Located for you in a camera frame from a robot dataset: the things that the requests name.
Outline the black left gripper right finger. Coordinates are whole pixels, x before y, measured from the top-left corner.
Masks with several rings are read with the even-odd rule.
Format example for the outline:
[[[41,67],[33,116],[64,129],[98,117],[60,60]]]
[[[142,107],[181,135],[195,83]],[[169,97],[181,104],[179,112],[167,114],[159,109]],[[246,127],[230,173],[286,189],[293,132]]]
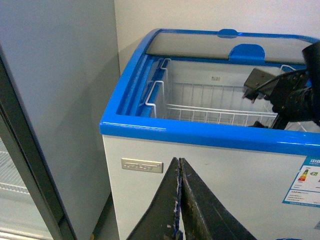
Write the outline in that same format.
[[[185,158],[180,158],[181,213],[187,240],[254,240]]]

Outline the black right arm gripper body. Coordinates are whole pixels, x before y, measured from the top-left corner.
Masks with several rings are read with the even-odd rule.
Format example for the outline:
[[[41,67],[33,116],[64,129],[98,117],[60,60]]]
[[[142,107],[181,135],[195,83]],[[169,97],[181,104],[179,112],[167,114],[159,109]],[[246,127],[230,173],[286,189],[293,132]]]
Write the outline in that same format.
[[[283,118],[311,118],[313,116],[312,88],[307,86],[306,69],[272,75],[254,68],[243,85],[243,97],[251,101],[269,101],[272,111]]]

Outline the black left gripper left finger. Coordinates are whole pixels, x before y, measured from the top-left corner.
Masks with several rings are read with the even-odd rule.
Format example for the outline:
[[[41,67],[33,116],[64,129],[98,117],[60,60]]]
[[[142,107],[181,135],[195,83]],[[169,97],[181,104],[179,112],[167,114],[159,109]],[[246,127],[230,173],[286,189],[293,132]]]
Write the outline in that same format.
[[[181,240],[182,170],[174,157],[149,207],[127,237],[129,240]]]

